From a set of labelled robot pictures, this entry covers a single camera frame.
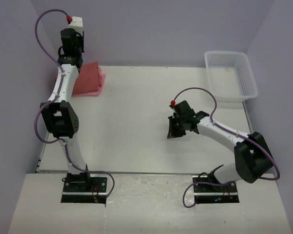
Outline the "red t shirt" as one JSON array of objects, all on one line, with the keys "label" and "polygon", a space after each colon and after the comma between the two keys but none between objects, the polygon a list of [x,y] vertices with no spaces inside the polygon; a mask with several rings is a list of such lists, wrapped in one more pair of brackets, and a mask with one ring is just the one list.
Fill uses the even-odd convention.
[{"label": "red t shirt", "polygon": [[99,91],[101,83],[98,62],[84,64],[75,81],[72,96],[92,95]]}]

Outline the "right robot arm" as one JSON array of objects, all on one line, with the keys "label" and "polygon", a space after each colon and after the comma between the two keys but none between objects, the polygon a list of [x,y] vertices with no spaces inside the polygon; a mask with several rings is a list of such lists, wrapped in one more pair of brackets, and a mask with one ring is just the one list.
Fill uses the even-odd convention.
[{"label": "right robot arm", "polygon": [[260,133],[240,133],[217,124],[208,113],[196,113],[187,101],[172,101],[170,107],[173,115],[168,118],[168,139],[183,137],[186,132],[194,132],[213,139],[234,154],[234,162],[220,165],[210,171],[206,183],[226,184],[237,180],[254,183],[273,167],[273,158]]}]

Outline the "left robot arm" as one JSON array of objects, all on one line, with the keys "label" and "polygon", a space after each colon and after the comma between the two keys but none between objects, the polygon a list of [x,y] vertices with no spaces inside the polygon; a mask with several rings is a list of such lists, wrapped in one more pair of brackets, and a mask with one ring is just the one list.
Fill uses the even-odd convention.
[{"label": "left robot arm", "polygon": [[63,148],[68,166],[66,184],[87,184],[90,174],[77,140],[79,119],[70,104],[83,63],[84,38],[73,28],[61,30],[60,35],[62,46],[58,50],[58,76],[48,102],[41,104],[41,114],[48,132]]}]

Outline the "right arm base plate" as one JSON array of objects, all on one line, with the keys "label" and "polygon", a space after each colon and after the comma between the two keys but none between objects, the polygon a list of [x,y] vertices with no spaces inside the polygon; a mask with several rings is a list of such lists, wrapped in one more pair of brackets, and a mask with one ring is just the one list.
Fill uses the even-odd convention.
[{"label": "right arm base plate", "polygon": [[235,182],[227,186],[195,185],[194,198],[197,204],[239,203]]}]

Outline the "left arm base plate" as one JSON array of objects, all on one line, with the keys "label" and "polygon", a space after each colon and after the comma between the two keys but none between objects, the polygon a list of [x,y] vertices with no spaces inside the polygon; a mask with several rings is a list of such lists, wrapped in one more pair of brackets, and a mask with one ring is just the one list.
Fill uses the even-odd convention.
[{"label": "left arm base plate", "polygon": [[106,204],[107,178],[90,174],[67,174],[64,182],[61,203]]}]

